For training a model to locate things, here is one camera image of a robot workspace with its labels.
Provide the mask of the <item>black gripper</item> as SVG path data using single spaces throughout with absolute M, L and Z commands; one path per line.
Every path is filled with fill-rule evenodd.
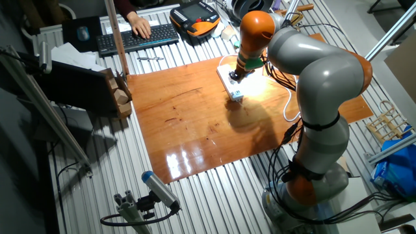
M 237 66 L 235 71 L 229 73 L 229 81 L 230 83 L 241 83 L 253 73 L 255 73 L 255 70 L 246 71 L 244 68 Z

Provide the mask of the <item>bare person hand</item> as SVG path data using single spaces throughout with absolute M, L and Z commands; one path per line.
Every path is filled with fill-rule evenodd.
M 130 12 L 127 15 L 127 20 L 136 36 L 149 39 L 151 36 L 151 26 L 148 20 L 141 18 L 136 12 Z

